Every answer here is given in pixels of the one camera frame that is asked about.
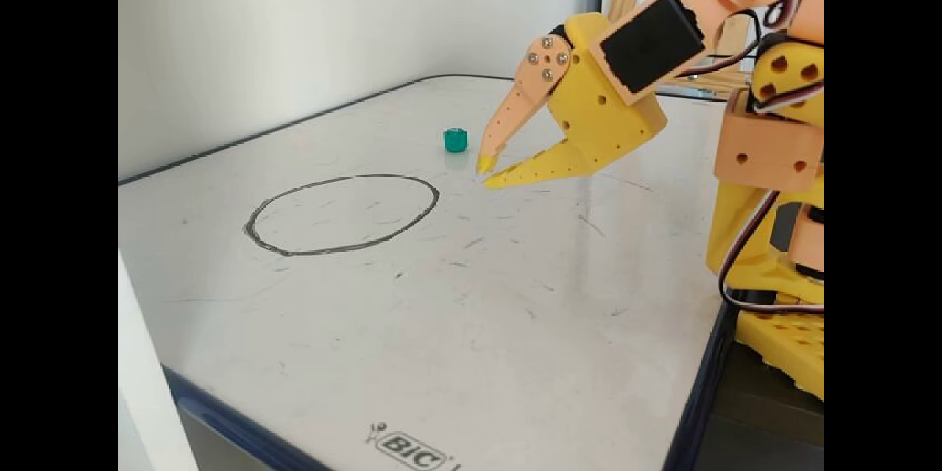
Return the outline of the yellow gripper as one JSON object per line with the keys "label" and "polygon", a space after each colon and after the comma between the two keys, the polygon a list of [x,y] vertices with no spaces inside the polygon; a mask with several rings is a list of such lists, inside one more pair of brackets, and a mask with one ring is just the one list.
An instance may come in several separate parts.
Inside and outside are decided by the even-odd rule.
{"label": "yellow gripper", "polygon": [[638,149],[666,127],[668,119],[655,94],[625,105],[588,52],[589,42],[609,28],[605,15],[572,15],[563,28],[569,40],[564,35],[543,35],[529,44],[509,92],[482,132],[475,171],[492,172],[509,139],[548,100],[564,138],[485,179],[488,188],[592,174]]}

